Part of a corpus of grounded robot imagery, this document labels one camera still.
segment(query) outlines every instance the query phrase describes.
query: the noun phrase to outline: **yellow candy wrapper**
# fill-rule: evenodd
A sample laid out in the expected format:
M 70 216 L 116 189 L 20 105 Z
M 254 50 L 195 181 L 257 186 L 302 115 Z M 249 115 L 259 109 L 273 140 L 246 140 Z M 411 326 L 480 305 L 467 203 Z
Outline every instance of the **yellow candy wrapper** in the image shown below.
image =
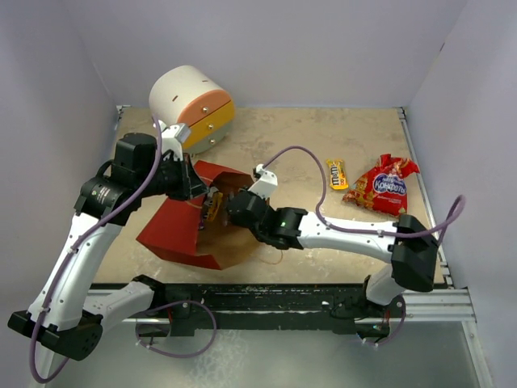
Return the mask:
M 207 220 L 208 222 L 212 222 L 216 219 L 217 212 L 221 207 L 221 203 L 223 202 L 223 193 L 222 192 L 214 192 L 212 199 L 208 205 L 207 211 Z
M 342 159 L 327 159 L 326 164 L 330 169 L 330 186 L 334 190 L 348 188 L 347 176 L 345 175 L 345 162 Z

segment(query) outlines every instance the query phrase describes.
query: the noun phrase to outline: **white and orange container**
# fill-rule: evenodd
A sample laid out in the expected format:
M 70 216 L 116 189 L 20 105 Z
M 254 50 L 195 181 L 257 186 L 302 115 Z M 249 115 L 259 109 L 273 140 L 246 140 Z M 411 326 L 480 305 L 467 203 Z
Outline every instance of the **white and orange container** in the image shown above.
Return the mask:
M 189 154 L 199 154 L 222 140 L 235 117 L 229 93 L 189 65 L 172 69 L 154 83 L 149 107 L 167 125 L 185 123 L 191 128 L 183 144 Z

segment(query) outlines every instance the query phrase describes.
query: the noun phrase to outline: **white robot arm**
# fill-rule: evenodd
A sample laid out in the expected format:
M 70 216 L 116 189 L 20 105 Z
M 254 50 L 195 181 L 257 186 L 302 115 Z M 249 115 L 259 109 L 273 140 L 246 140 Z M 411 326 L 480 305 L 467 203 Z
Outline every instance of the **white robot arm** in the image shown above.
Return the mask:
M 185 124 L 170 127 L 162 122 L 159 124 L 162 159 L 147 188 L 124 211 L 71 251 L 72 244 L 80 236 L 125 202 L 149 174 L 156 154 L 156 139 L 143 133 L 129 133 L 117 142 L 114 159 L 105 163 L 94 178 L 83 184 L 74 206 L 76 213 L 68 238 L 47 283 L 27 311 L 11 315 L 10 328 L 25 336 L 32 335 L 44 299 L 56 277 L 59 280 L 50 303 L 44 309 L 37 339 L 54 352 L 77 361 L 93 351 L 103 332 L 153 306 L 161 285 L 146 276 L 135 278 L 106 297 L 87 297 L 87 293 L 107 250 L 130 214 L 140 208 L 142 198 L 166 194 L 171 199 L 190 200 L 208 191 L 195 173 L 188 155 L 182 152 L 182 143 L 190 129 Z M 108 167 L 111 167 L 111 174 L 106 176 L 104 171 Z M 59 275 L 69 253 L 74 254 Z
M 244 226 L 261 242 L 278 249 L 330 248 L 349 251 L 382 260 L 388 265 L 368 276 L 365 298 L 378 306 L 387 306 L 405 289 L 429 292 L 433 289 L 438 242 L 432 235 L 422 238 L 395 238 L 385 232 L 411 233 L 425 230 L 418 220 L 402 215 L 398 222 L 361 222 L 325 218 L 304 209 L 273 209 L 267 199 L 277 187 L 277 177 L 259 164 L 257 180 L 239 192 L 228 205 L 229 220 Z M 378 234 L 345 233 L 328 227 L 383 231 Z

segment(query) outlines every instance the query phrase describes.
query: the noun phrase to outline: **cardboard box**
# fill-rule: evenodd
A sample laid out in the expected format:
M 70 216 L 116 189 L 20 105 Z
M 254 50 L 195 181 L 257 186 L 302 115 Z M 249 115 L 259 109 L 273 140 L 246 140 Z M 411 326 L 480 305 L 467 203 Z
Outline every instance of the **cardboard box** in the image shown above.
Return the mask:
M 194 168 L 206 184 L 223 193 L 223 204 L 230 192 L 253 184 L 250 175 L 228 167 L 198 161 Z M 248 229 L 226 225 L 224 209 L 198 230 L 203 201 L 204 197 L 188 202 L 166 199 L 137 241 L 160 259 L 196 267 L 221 270 L 246 261 L 260 242 Z

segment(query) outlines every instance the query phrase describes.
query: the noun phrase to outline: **table surface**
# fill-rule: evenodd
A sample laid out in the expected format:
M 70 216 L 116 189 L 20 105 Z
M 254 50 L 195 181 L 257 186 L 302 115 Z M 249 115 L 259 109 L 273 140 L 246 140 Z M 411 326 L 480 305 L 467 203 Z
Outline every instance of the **table surface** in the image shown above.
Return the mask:
M 149 109 L 124 111 L 117 138 L 126 133 L 155 134 Z M 238 108 L 229 135 L 197 158 L 251 172 L 277 151 L 291 145 L 311 149 L 324 162 L 345 161 L 350 183 L 375 164 L 381 154 L 409 157 L 406 137 L 396 109 L 348 108 Z M 289 151 L 271 164 L 279 187 L 271 198 L 276 207 L 314 210 L 322 183 L 314 161 L 298 150 Z M 408 211 L 429 227 L 427 212 L 415 175 L 406 179 Z M 357 221 L 393 220 L 373 211 L 343 203 L 342 191 L 329 190 L 323 213 L 328 217 Z M 111 245 L 95 283 L 127 283 L 145 274 L 165 283 L 362 283 L 384 263 L 363 255 L 327 249 L 289 250 L 283 253 L 260 246 L 244 263 L 223 271 L 196 268 L 159 259 L 136 241 L 165 200 L 157 196 L 143 200 Z M 435 282 L 443 283 L 437 263 Z

